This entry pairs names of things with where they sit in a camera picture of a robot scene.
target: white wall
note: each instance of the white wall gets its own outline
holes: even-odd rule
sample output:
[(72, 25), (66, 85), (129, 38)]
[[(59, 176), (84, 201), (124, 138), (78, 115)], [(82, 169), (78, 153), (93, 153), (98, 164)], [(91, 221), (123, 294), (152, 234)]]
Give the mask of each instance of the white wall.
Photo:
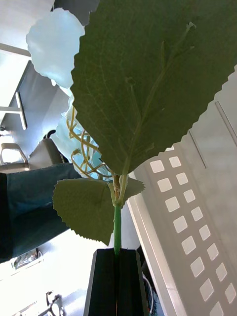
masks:
[(54, 0), (0, 0), (0, 43), (27, 49), (26, 34)]

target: translucent petal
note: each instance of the translucent petal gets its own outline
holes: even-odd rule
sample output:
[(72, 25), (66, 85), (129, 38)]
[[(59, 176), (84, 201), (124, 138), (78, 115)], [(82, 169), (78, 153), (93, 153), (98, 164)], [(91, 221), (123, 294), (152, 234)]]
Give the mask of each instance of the translucent petal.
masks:
[(33, 25), (26, 36), (35, 70), (63, 88), (73, 84), (71, 71), (85, 34), (80, 21), (69, 11), (55, 9)]

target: teal fabric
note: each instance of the teal fabric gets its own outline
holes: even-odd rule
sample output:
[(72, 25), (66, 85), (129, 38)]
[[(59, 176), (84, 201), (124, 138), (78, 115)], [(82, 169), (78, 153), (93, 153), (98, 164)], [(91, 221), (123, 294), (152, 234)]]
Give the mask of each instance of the teal fabric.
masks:
[(68, 229), (53, 209), (53, 190), (59, 180), (80, 177), (69, 163), (1, 175), (0, 262), (37, 248)]

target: chair leg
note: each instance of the chair leg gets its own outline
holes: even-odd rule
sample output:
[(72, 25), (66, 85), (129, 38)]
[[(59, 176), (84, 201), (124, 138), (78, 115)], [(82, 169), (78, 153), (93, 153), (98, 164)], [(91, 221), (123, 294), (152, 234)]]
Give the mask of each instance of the chair leg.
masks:
[(21, 97), (20, 97), (19, 91), (16, 92), (15, 97), (16, 97), (17, 108), (0, 107), (0, 112), (3, 112), (5, 114), (6, 113), (18, 114), (20, 116), (20, 119), (21, 119), (22, 128), (25, 130), (25, 129), (27, 129), (27, 123), (26, 123), (26, 117), (25, 117), (24, 109), (22, 107), (22, 102), (21, 102)]

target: small leaf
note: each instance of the small leaf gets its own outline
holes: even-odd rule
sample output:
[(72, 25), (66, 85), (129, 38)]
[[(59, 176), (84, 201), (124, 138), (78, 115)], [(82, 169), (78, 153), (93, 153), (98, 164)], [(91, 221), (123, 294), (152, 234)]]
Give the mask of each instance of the small leaf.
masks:
[(77, 234), (109, 244), (114, 228), (114, 207), (107, 182), (86, 178), (59, 181), (53, 206), (63, 222)]
[(136, 196), (141, 193), (145, 189), (145, 185), (143, 182), (138, 181), (136, 179), (128, 178), (127, 188), (124, 195), (123, 205), (132, 196)]

